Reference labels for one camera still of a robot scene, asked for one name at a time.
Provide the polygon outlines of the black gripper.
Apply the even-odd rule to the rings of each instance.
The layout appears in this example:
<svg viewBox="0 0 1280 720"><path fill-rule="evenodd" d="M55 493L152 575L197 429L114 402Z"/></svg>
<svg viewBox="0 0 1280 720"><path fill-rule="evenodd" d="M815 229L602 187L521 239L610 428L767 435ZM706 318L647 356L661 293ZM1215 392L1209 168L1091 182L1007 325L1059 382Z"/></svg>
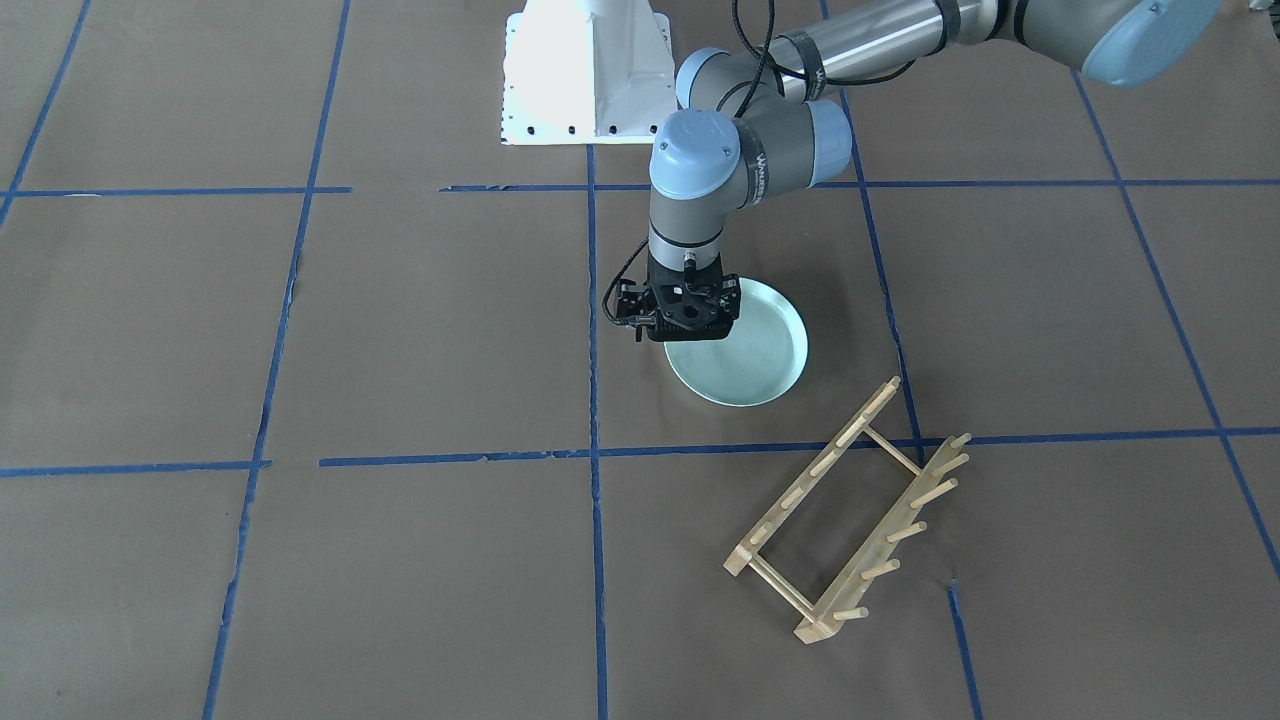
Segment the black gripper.
<svg viewBox="0 0 1280 720"><path fill-rule="evenodd" d="M740 318L740 277L726 274L719 258L701 269L676 270L646 261L652 301L646 315L649 340L660 343L724 340Z"/></svg>

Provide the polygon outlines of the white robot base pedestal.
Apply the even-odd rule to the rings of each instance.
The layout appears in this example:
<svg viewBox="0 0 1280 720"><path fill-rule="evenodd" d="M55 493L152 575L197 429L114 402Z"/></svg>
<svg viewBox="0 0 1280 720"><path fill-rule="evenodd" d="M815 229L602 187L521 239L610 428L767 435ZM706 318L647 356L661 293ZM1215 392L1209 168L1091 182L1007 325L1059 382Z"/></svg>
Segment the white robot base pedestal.
<svg viewBox="0 0 1280 720"><path fill-rule="evenodd" d="M527 1L504 40L502 143L650 143L678 108L669 18L648 1Z"/></svg>

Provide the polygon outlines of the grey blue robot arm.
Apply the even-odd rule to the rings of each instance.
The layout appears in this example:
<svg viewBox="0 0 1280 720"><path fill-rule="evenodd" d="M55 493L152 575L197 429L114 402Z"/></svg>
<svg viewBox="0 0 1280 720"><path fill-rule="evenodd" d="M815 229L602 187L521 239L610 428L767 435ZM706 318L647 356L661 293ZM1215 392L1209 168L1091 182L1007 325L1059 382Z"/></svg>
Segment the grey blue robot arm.
<svg viewBox="0 0 1280 720"><path fill-rule="evenodd" d="M852 129L835 88L877 85L956 45L1018 44L1088 79L1134 87L1164 73L1208 28L1215 1L872 1L803 29L768 29L735 54L704 47L680 67L676 113L649 163L643 281L617 275L605 319L639 340L723 340L741 282L724 270L732 211L844 172Z"/></svg>

